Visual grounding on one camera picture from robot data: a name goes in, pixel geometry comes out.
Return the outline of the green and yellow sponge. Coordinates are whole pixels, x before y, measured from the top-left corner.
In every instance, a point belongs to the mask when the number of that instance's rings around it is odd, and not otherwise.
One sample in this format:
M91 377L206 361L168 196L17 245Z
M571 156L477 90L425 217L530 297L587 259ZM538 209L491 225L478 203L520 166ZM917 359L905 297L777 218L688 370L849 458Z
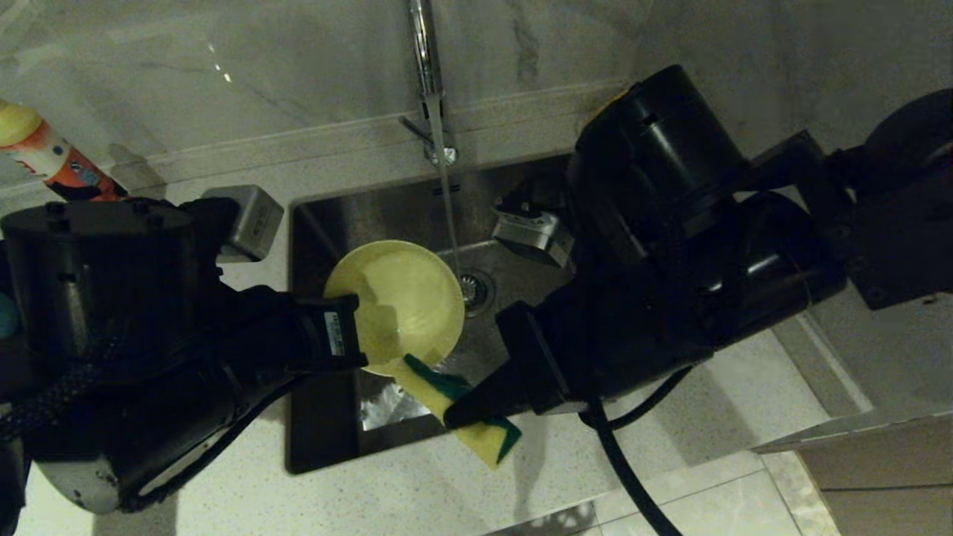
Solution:
M471 390L463 377L440 373L409 354L396 360L394 378L398 386L436 416L446 430L450 429L446 411ZM491 470L504 462L522 438L520 428L501 417L486 418L451 432Z

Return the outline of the yellow plastic bowl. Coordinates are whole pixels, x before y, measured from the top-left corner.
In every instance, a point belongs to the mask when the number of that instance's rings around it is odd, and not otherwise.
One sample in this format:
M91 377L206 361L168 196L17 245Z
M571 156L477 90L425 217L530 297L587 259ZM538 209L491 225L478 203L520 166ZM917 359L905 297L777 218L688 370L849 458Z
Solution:
M370 374L394 377L406 355L436 366L462 335L462 288L442 258L416 243L378 240L345 255L323 296L350 295L360 303L354 320Z

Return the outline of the yellow-capped dish soap bottle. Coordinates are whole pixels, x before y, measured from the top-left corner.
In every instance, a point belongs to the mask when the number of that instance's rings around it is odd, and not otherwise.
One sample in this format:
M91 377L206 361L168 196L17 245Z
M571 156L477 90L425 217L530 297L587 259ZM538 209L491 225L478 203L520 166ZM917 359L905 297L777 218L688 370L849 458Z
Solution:
M128 191L35 109L0 99L0 153L68 201L122 201Z

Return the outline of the chrome faucet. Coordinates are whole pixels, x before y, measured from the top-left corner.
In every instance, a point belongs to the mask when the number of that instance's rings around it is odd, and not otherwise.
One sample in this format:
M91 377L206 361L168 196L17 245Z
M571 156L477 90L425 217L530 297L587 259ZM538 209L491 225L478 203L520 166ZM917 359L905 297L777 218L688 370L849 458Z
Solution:
M439 62L436 23L431 0L404 0L409 22L412 58L414 58L420 109L425 127L401 116L401 125L424 144L424 155L433 165L439 162L450 167L456 163L457 149L448 129L442 66Z

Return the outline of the round metal sink drain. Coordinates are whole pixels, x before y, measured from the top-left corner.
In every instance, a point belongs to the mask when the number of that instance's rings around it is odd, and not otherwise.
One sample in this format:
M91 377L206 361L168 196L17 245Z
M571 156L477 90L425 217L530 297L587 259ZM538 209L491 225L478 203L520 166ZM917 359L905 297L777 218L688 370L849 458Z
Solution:
M464 299L464 316L476 318L489 309L496 298L496 282L486 272L470 268L459 276Z

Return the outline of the stainless steel sink basin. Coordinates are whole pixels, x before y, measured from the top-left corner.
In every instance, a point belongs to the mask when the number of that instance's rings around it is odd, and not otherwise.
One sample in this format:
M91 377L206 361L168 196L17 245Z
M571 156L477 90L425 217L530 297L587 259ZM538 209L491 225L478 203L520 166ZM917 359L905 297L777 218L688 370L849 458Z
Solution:
M571 281L575 269L538 264L511 253L491 237L494 204L524 181L539 190L558 185L568 156L545 157L502 167L458 172L450 198L463 271L476 268L496 282L486 312L466 319L455 349L438 370L477 383L506 360L496 313L511 303L542 302ZM320 296L334 264L348 252L377 240L404 240L450 260L442 184L437 179L324 198L293 211L290 288L303 298ZM342 464L444 433L424 406L394 380L353 371L310 380L290 394L285 466L299 475Z

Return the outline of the beige cabinet front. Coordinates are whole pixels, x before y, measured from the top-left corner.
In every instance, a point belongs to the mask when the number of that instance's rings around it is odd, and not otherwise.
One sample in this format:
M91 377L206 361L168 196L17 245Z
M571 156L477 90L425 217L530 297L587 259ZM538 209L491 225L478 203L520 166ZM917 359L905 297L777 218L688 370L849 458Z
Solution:
M800 536L953 536L953 413L756 453Z

